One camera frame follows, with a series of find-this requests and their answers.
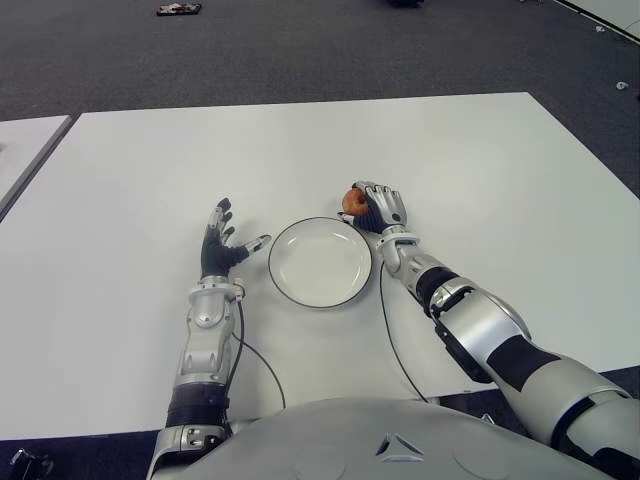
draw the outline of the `triangle logo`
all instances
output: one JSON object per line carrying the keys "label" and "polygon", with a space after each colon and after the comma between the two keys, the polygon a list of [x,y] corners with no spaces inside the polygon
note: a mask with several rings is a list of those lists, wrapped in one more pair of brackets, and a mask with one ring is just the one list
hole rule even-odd
{"label": "triangle logo", "polygon": [[398,433],[384,436],[376,457],[381,457],[383,463],[424,462],[424,452]]}

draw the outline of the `small object on floor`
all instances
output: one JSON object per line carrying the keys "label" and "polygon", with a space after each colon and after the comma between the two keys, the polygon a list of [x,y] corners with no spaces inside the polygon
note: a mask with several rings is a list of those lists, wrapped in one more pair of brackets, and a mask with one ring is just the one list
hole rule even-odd
{"label": "small object on floor", "polygon": [[9,480],[41,480],[51,473],[53,461],[49,455],[36,455],[21,448],[11,461]]}
{"label": "small object on floor", "polygon": [[166,17],[170,15],[197,15],[202,8],[200,3],[172,3],[156,10],[156,15]]}
{"label": "small object on floor", "polygon": [[417,8],[419,3],[424,2],[424,0],[387,0],[389,4],[394,8],[401,7],[412,7]]}

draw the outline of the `black cable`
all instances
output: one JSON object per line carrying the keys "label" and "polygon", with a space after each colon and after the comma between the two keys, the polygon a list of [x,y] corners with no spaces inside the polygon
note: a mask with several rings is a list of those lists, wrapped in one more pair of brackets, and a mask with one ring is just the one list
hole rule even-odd
{"label": "black cable", "polygon": [[271,372],[271,376],[276,381],[276,385],[278,385],[278,390],[280,391],[280,399],[282,400],[282,408],[283,409],[287,408],[287,400],[284,397],[284,390],[282,389],[282,384],[280,383],[280,379],[278,378],[278,375],[276,375],[275,370],[271,367],[271,364],[267,361],[266,358],[264,358],[262,356],[262,354],[260,352],[258,352],[258,350],[255,349],[255,347],[252,347],[246,341],[243,341],[240,338],[238,338],[238,336],[235,334],[235,332],[232,333],[232,335],[233,335],[233,338],[235,338],[238,342],[244,343],[245,347],[247,347],[249,350],[251,350],[253,353],[255,353],[256,356],[260,360],[262,360],[262,363],[264,363],[264,366],[269,369],[269,372]]}
{"label": "black cable", "polygon": [[623,30],[626,30],[627,28],[631,27],[632,25],[635,25],[636,23],[640,22],[640,20],[636,20],[633,23],[630,23],[629,25],[627,25],[626,27],[623,28]]}
{"label": "black cable", "polygon": [[[233,377],[236,375],[236,369],[238,368],[238,363],[240,363],[240,355],[242,355],[242,348],[244,347],[244,311],[242,310],[242,305],[240,302],[237,302],[238,312],[240,312],[240,342],[238,343],[238,351],[236,352],[236,358],[233,361],[233,366],[229,371],[229,378],[227,379],[227,383],[224,386],[224,396],[229,396],[229,389],[231,388],[231,382],[233,382]],[[227,411],[225,410],[222,414],[222,423],[225,433],[227,434],[227,438],[233,436],[233,430],[231,430],[231,425],[229,424],[229,419],[227,417]]]}
{"label": "black cable", "polygon": [[409,380],[409,383],[411,384],[411,386],[413,387],[413,389],[416,391],[416,393],[418,394],[418,396],[426,403],[429,403],[429,401],[426,399],[426,397],[424,395],[422,395],[422,392],[420,391],[420,389],[416,386],[415,383],[413,383],[413,380],[411,380],[411,377],[409,376],[409,373],[407,373],[407,370],[404,368],[404,364],[402,363],[402,360],[400,360],[400,355],[398,355],[398,351],[396,350],[396,346],[393,343],[393,338],[391,337],[391,329],[389,328],[389,319],[387,318],[387,309],[384,305],[384,295],[382,294],[382,273],[384,271],[384,262],[382,262],[382,265],[380,265],[380,303],[382,304],[382,315],[384,316],[384,325],[387,327],[387,336],[389,337],[389,343],[391,344],[391,350],[393,350],[393,354],[396,356],[396,360],[398,361],[398,365],[400,365],[400,368],[402,369],[402,372],[404,373],[404,376],[407,377],[407,380]]}
{"label": "black cable", "polygon": [[240,312],[240,343],[238,344],[238,352],[236,353],[236,359],[233,361],[233,366],[231,367],[231,371],[229,372],[229,378],[227,379],[227,384],[224,387],[224,394],[227,395],[229,393],[229,389],[231,388],[231,382],[233,382],[233,377],[236,375],[236,369],[238,368],[238,363],[240,362],[240,355],[242,355],[242,348],[244,347],[244,312],[242,310],[242,304],[240,302],[236,302],[238,305],[238,312]]}

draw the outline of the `robotic hand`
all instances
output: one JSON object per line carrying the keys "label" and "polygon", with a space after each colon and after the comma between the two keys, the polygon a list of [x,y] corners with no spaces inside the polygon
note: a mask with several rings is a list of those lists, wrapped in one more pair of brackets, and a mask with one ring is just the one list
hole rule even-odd
{"label": "robotic hand", "polygon": [[231,435],[226,416],[231,380],[230,339],[236,309],[242,315],[240,302],[245,289],[240,280],[229,282],[229,271],[267,245],[271,237],[262,235],[240,247],[228,246],[235,231],[233,227],[225,230],[232,217],[230,209],[229,199],[223,199],[207,223],[200,281],[189,293],[188,338],[148,479],[183,468]]}
{"label": "robotic hand", "polygon": [[418,248],[400,194],[358,181],[339,216],[381,235],[376,248],[474,381],[495,382],[532,436],[616,478],[640,475],[640,402],[585,365],[540,349],[503,300]]}

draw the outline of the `plate rim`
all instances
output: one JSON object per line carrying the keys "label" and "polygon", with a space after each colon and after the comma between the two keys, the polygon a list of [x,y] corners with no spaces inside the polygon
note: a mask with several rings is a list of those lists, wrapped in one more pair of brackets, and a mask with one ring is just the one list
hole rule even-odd
{"label": "plate rim", "polygon": [[[276,246],[276,244],[278,243],[278,240],[280,239],[280,237],[284,234],[284,232],[286,232],[287,230],[289,230],[291,227],[296,226],[299,223],[302,222],[307,222],[309,220],[318,220],[318,219],[323,219],[323,220],[331,220],[333,222],[338,222],[340,224],[344,224],[347,226],[350,226],[351,229],[356,232],[360,238],[362,238],[362,241],[364,242],[364,244],[367,246],[367,251],[369,252],[369,273],[367,273],[367,279],[364,281],[364,283],[362,284],[362,287],[360,287],[358,289],[358,291],[356,291],[353,295],[351,295],[349,298],[347,298],[346,300],[340,302],[340,303],[334,303],[332,305],[326,305],[326,306],[316,306],[316,305],[308,305],[306,303],[302,303],[299,302],[293,298],[291,298],[289,295],[287,295],[278,285],[278,282],[276,282],[275,278],[273,278],[273,271],[271,270],[271,254],[273,253],[273,248]],[[269,269],[269,276],[271,277],[271,281],[273,282],[273,284],[276,286],[276,288],[278,289],[278,291],[284,295],[288,300],[291,300],[293,303],[296,303],[298,305],[301,305],[303,307],[306,308],[314,308],[314,309],[318,309],[318,310],[322,310],[322,309],[326,309],[326,308],[334,308],[334,307],[339,307],[340,305],[344,305],[345,303],[353,300],[355,297],[357,297],[360,292],[362,292],[362,290],[364,290],[364,287],[367,286],[367,284],[369,283],[369,280],[371,279],[371,273],[373,272],[373,254],[371,252],[371,247],[369,246],[369,242],[367,242],[367,239],[364,237],[364,235],[362,233],[360,233],[359,230],[357,230],[355,227],[349,225],[346,222],[342,222],[340,220],[338,220],[337,218],[331,218],[331,217],[325,217],[325,216],[316,216],[316,217],[307,217],[307,218],[303,218],[302,220],[298,220],[296,222],[293,222],[292,224],[288,225],[287,227],[283,228],[282,231],[278,234],[278,236],[276,237],[276,239],[273,241],[273,243],[271,244],[271,248],[269,249],[269,258],[267,259],[267,267]]]}

